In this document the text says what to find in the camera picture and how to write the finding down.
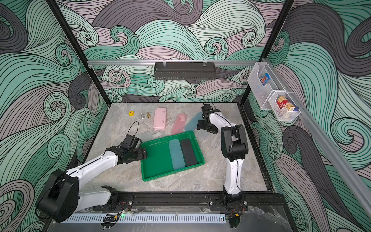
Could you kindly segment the translucent teal pencil case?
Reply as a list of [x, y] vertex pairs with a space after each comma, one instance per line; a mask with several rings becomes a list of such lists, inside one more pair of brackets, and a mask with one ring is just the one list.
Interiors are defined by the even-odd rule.
[[184, 132], [195, 131], [199, 120], [203, 120], [202, 112], [197, 113], [184, 127]]

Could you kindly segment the clear frosted pencil case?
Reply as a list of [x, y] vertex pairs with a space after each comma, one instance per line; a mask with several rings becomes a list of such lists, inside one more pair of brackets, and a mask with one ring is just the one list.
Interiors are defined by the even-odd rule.
[[165, 131], [164, 130], [153, 130], [153, 131], [141, 133], [141, 134], [137, 135], [136, 137], [141, 139], [142, 142], [147, 142], [147, 141], [155, 140], [155, 139], [158, 139], [158, 138], [162, 138], [164, 136], [165, 136]]

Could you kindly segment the green plastic storage tray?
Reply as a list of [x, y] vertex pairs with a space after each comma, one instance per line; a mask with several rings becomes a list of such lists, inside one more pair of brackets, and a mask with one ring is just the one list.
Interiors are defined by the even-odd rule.
[[[190, 139], [198, 164], [188, 167], [185, 166], [185, 168], [179, 170], [173, 169], [169, 141], [174, 139], [179, 140], [179, 142], [184, 139]], [[169, 176], [205, 164], [200, 146], [194, 132], [192, 131], [143, 142], [142, 147], [146, 148], [148, 154], [147, 159], [141, 161], [143, 181], [150, 181]]]

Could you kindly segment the black pencil case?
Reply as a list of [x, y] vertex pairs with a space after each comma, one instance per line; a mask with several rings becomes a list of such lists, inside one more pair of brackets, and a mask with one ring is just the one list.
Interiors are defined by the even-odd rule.
[[198, 164], [190, 139], [180, 141], [186, 167]]

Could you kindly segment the light teal pencil case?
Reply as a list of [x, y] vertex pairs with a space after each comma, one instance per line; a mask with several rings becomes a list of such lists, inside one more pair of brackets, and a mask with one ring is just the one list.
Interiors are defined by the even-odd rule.
[[185, 160], [179, 140], [169, 141], [169, 149], [174, 170], [185, 168]]

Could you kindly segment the pink opaque pencil case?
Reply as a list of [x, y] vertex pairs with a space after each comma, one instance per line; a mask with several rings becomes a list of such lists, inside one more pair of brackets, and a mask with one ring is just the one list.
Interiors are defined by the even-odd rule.
[[166, 117], [167, 109], [166, 108], [157, 108], [154, 114], [154, 130], [164, 130], [166, 128]]

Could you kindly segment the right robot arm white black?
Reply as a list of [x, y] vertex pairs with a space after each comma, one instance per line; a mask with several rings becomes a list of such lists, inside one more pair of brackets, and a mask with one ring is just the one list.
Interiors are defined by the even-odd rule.
[[223, 186], [224, 204], [240, 203], [243, 191], [241, 171], [246, 154], [249, 151], [245, 127], [225, 118], [220, 110], [210, 105], [202, 108], [202, 119], [198, 121], [197, 130], [221, 135], [221, 152], [226, 159], [226, 180]]

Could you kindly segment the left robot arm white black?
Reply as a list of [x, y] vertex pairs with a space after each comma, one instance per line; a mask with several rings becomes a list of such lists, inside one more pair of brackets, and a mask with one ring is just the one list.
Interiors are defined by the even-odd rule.
[[100, 187], [82, 191], [81, 188], [101, 173], [120, 164], [129, 164], [148, 157], [145, 148], [107, 148], [103, 154], [67, 171], [56, 170], [48, 178], [35, 207], [48, 218], [63, 222], [82, 209], [109, 203], [113, 189]]

